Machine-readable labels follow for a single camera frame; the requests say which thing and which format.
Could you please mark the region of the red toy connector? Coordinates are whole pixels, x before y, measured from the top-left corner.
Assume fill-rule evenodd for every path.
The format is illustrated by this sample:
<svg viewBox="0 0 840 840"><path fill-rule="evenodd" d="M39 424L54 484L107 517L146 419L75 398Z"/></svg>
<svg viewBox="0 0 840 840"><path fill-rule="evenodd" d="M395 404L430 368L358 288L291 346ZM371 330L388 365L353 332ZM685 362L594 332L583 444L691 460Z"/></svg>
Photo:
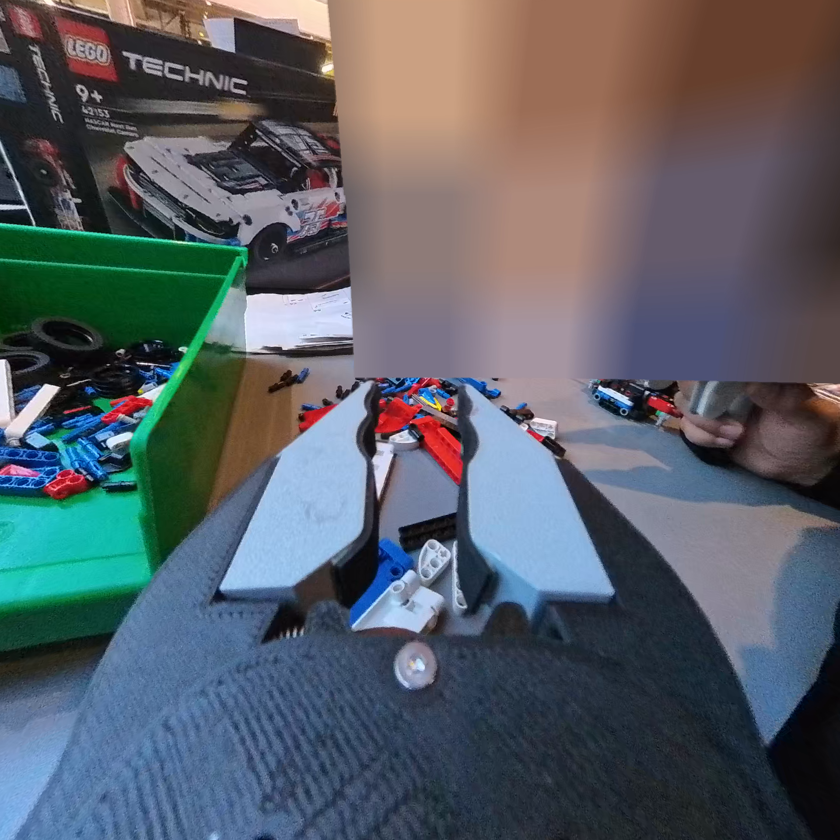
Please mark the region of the red toy connector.
<svg viewBox="0 0 840 840"><path fill-rule="evenodd" d="M91 483L84 474L73 469L64 469L45 484L43 492L55 501L64 501L88 492L90 489Z"/></svg>

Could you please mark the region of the partly built toy car model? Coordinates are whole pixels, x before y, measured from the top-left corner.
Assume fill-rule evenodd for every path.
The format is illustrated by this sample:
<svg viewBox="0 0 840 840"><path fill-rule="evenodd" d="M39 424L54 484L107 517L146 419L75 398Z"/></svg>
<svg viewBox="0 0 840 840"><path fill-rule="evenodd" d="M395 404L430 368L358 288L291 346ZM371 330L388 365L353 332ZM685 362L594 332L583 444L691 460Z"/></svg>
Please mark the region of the partly built toy car model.
<svg viewBox="0 0 840 840"><path fill-rule="evenodd" d="M596 403L633 421L661 426L670 418L682 417L674 400L676 381L601 379L590 380L587 386Z"/></svg>

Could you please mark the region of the white instruction booklet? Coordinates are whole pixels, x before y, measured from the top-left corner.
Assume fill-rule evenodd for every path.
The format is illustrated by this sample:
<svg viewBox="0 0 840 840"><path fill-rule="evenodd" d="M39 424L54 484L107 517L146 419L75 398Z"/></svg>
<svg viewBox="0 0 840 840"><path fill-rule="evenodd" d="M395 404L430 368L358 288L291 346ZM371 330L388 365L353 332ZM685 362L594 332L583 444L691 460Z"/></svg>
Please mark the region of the white instruction booklet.
<svg viewBox="0 0 840 840"><path fill-rule="evenodd" d="M352 291L346 287L302 294L249 295L245 330L249 354L350 354Z"/></svg>

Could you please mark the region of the black toy tyre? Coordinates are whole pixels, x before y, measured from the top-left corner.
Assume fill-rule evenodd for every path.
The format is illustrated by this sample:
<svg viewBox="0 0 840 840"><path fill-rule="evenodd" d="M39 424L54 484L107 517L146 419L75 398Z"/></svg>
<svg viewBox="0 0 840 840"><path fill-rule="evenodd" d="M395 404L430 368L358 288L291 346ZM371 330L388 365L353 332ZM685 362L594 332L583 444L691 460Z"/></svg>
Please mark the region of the black toy tyre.
<svg viewBox="0 0 840 840"><path fill-rule="evenodd" d="M16 392L44 384L52 370L50 357L34 350L2 351L1 359L9 364Z"/></svg>
<svg viewBox="0 0 840 840"><path fill-rule="evenodd" d="M102 334L72 318L39 318L31 322L28 337L35 350L72 361L99 354L105 346Z"/></svg>

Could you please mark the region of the long white toy beam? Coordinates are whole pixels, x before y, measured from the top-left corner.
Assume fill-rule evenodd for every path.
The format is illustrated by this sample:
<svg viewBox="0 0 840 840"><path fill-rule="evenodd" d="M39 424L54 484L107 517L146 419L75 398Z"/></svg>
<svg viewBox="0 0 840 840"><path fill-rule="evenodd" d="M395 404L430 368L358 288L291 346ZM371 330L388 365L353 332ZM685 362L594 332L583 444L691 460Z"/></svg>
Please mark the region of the long white toy beam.
<svg viewBox="0 0 840 840"><path fill-rule="evenodd" d="M4 439L6 445L20 446L28 434L29 429L45 414L61 390L62 388L59 385L42 385L23 409L5 427Z"/></svg>

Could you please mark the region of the small white triangular toy piece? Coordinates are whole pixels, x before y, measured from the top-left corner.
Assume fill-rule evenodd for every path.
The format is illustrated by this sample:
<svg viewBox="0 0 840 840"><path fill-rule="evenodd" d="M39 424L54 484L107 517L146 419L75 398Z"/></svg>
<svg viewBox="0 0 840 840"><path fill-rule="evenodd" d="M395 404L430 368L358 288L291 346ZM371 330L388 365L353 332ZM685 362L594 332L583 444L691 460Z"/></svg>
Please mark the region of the small white triangular toy piece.
<svg viewBox="0 0 840 840"><path fill-rule="evenodd" d="M420 550L416 561L416 574L425 587L432 587L436 580L446 572L453 554L441 542L429 539Z"/></svg>

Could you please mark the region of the pile of loose toy bricks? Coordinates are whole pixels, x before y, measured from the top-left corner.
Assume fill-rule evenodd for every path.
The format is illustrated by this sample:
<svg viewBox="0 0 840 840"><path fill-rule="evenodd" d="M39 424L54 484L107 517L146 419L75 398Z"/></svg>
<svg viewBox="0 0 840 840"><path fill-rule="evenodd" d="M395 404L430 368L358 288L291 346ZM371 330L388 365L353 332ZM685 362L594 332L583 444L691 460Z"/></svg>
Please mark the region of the pile of loose toy bricks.
<svg viewBox="0 0 840 840"><path fill-rule="evenodd" d="M278 381L272 383L267 393L273 394L302 384L309 375L309 368L295 373L284 371ZM375 427L377 440L391 436L403 429L410 428L415 417L432 417L446 426L460 441L459 408L457 393L462 385L475 388L479 394L494 402L501 398L501 390L487 381L469 377L444 379L438 377L403 377L396 379L380 378L375 380L380 388L378 403L378 419ZM322 419L337 405L358 388L362 379L356 379L351 387L343 388L339 385L334 400L326 398L321 404L304 403L298 414L298 431L304 433L318 420ZM526 402L514 407L499 405L500 410L510 418L522 431L534 439L538 444L548 449L553 457L565 457L565 448L556 439L557 424L537 418ZM377 493L384 488L386 479L390 475L392 462L396 454L392 449L381 449L376 446L373 457L374 476Z"/></svg>

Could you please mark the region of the person's right hand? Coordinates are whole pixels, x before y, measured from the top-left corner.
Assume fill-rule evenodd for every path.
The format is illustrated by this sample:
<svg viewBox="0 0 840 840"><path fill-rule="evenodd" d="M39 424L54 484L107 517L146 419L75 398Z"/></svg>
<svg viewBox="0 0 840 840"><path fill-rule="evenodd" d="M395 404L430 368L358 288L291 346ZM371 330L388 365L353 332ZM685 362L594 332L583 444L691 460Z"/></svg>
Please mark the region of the person's right hand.
<svg viewBox="0 0 840 840"><path fill-rule="evenodd" d="M708 419L689 410L697 385L679 381L680 436L709 466L739 467L838 505L838 404L803 383L748 383L742 420Z"/></svg>

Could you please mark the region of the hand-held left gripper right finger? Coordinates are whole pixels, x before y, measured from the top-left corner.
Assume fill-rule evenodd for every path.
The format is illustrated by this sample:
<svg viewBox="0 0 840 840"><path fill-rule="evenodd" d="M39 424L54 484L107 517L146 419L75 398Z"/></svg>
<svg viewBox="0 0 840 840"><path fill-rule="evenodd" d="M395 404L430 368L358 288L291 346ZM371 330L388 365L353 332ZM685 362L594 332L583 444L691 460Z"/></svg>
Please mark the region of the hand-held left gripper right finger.
<svg viewBox="0 0 840 840"><path fill-rule="evenodd" d="M468 385L458 389L463 475L458 573L468 616L518 606L607 604L616 594L559 460Z"/></svg>

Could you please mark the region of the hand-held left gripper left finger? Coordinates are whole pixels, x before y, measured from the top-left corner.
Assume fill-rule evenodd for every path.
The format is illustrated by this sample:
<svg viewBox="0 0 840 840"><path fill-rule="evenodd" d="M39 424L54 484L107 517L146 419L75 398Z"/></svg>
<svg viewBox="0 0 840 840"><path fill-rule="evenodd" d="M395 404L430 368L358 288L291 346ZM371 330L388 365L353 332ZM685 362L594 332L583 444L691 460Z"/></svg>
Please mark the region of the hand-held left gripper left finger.
<svg viewBox="0 0 840 840"><path fill-rule="evenodd" d="M379 387L355 391L285 447L219 586L229 600L356 603L378 565L372 464Z"/></svg>

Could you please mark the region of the green plastic bin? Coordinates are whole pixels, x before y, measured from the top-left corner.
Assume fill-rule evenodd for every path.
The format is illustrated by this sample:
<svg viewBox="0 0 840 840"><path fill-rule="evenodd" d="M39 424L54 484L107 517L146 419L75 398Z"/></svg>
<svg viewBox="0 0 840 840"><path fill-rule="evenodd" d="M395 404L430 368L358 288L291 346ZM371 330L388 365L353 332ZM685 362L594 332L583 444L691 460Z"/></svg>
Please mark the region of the green plastic bin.
<svg viewBox="0 0 840 840"><path fill-rule="evenodd" d="M162 270L225 277L245 268L246 249L156 238L1 225L1 257L17 261Z"/></svg>
<svg viewBox="0 0 840 840"><path fill-rule="evenodd" d="M111 632L206 512L245 357L245 254L198 272L2 260L2 334L75 319L108 350L161 340L185 358L140 424L134 490L2 498L2 650Z"/></svg>

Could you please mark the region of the black toy car box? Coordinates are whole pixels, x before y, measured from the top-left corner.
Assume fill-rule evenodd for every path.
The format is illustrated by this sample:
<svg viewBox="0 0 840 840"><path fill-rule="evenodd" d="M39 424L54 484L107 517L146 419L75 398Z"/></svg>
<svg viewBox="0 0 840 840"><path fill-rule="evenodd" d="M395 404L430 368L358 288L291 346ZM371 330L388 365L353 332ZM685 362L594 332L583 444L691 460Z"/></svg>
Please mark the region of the black toy car box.
<svg viewBox="0 0 840 840"><path fill-rule="evenodd" d="M3 224L240 247L250 292L350 283L331 79L58 3L1 29Z"/></svg>

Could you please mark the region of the blue and white toy piece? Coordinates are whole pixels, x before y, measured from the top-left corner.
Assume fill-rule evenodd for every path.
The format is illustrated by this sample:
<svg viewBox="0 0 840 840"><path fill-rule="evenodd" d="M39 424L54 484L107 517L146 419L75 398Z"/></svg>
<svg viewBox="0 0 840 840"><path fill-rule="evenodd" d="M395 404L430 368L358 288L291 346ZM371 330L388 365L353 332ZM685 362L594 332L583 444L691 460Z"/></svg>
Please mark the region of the blue and white toy piece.
<svg viewBox="0 0 840 840"><path fill-rule="evenodd" d="M445 598L424 584L413 558L382 539L374 580L350 609L351 631L429 634L444 612Z"/></svg>

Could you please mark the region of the red toy panel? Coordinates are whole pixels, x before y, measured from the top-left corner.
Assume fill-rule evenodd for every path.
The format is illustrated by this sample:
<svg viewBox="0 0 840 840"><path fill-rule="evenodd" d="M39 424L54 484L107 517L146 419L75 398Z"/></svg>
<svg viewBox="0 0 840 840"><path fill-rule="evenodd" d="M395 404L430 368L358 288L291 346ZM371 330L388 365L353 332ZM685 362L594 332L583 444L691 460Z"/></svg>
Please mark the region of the red toy panel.
<svg viewBox="0 0 840 840"><path fill-rule="evenodd" d="M458 438L437 419L429 416L415 417L409 427L419 434L422 448L456 485L460 485L463 458Z"/></svg>

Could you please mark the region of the heap of toy bricks in bin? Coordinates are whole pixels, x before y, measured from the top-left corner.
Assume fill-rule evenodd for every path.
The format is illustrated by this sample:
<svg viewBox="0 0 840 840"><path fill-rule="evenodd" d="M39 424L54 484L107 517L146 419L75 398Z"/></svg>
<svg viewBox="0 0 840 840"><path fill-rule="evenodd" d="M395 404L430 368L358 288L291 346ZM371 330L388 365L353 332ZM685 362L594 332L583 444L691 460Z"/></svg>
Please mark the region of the heap of toy bricks in bin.
<svg viewBox="0 0 840 840"><path fill-rule="evenodd" d="M28 331L2 336L2 351L18 350L38 351ZM6 445L4 429L44 384L16 392L9 364L2 360L2 498L53 500L43 487L64 469L84 474L90 490L136 490L134 479L120 477L133 467L132 437L186 351L186 346L146 339L117 349L105 343L100 353L79 360L48 355L52 370L44 384L62 390L20 446Z"/></svg>

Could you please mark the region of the black toy beam with holes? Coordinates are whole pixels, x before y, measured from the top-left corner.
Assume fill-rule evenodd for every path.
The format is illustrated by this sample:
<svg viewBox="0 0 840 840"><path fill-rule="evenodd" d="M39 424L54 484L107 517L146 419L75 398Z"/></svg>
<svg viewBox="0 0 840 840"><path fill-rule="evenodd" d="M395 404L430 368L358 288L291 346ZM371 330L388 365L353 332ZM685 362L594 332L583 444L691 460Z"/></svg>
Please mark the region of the black toy beam with holes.
<svg viewBox="0 0 840 840"><path fill-rule="evenodd" d="M438 543L452 541L456 537L457 516L449 513L444 516L417 521L398 529L398 541L401 548L410 553L420 550L426 542Z"/></svg>

